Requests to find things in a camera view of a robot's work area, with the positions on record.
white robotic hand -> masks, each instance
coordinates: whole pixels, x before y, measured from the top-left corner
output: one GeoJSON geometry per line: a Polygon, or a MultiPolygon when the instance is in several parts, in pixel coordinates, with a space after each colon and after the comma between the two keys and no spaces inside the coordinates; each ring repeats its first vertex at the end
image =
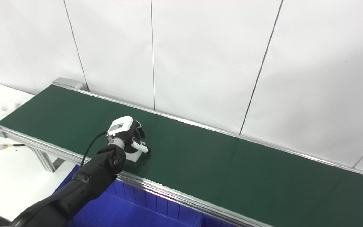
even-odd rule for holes
{"type": "Polygon", "coordinates": [[[124,147],[127,159],[130,161],[137,162],[142,153],[150,152],[145,142],[141,141],[145,138],[141,124],[131,116],[114,120],[107,131],[107,138],[109,144],[124,147]]]}

blue crate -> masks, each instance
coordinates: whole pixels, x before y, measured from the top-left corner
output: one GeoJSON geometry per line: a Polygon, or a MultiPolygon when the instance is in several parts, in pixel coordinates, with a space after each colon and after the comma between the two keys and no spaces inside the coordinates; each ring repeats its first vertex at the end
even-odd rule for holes
{"type": "MultiPolygon", "coordinates": [[[[75,166],[59,190],[79,169],[75,166]]],[[[99,198],[90,201],[68,227],[233,227],[193,209],[115,181],[99,198]]]]}

white table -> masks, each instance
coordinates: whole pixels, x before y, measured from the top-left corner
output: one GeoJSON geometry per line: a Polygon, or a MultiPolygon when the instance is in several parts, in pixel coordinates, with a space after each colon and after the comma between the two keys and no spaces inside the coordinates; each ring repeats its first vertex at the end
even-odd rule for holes
{"type": "MultiPolygon", "coordinates": [[[[0,120],[33,95],[0,85],[0,120]]],[[[17,143],[0,137],[1,143],[17,143]]],[[[12,221],[33,203],[51,195],[74,164],[65,161],[54,173],[45,171],[28,147],[0,150],[0,216],[12,221]]]]}

electrical wire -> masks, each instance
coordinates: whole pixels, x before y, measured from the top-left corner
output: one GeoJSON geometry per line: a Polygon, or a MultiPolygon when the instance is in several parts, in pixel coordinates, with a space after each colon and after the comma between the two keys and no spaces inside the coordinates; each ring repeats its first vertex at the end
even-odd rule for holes
{"type": "Polygon", "coordinates": [[[0,150],[4,150],[9,147],[23,147],[25,144],[0,144],[0,150]]]}
{"type": "Polygon", "coordinates": [[[99,133],[93,140],[92,140],[92,142],[89,144],[89,147],[86,149],[86,152],[85,152],[85,154],[84,154],[84,156],[82,157],[82,161],[81,161],[81,167],[84,165],[84,162],[85,162],[85,158],[86,158],[86,156],[87,156],[87,154],[88,154],[88,152],[89,152],[89,150],[90,150],[90,148],[92,147],[92,144],[99,138],[99,137],[101,137],[102,135],[106,135],[107,134],[107,132],[101,132],[101,133],[99,133]]]}

black cable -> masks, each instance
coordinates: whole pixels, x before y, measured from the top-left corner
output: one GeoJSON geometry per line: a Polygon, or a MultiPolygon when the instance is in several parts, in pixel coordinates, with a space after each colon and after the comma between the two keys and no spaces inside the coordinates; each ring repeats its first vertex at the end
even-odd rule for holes
{"type": "Polygon", "coordinates": [[[84,154],[84,156],[82,157],[82,161],[81,161],[81,167],[84,165],[84,162],[85,162],[85,158],[86,158],[86,155],[88,154],[89,152],[89,149],[92,147],[92,144],[99,138],[101,137],[102,135],[106,135],[107,132],[101,132],[99,133],[93,140],[92,142],[89,144],[89,147],[86,149],[86,152],[84,154]]]}

